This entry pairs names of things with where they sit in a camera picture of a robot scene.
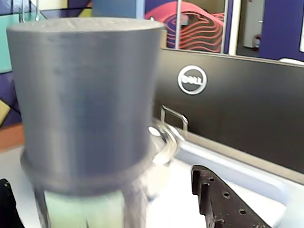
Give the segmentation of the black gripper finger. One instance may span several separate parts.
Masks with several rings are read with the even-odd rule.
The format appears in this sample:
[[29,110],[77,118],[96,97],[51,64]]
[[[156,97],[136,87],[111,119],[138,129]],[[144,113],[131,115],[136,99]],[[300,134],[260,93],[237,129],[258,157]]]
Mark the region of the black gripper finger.
[[268,228],[217,174],[202,165],[191,168],[192,194],[198,197],[199,212],[208,228]]
[[18,228],[18,213],[16,210],[15,198],[6,179],[0,180],[0,227]]

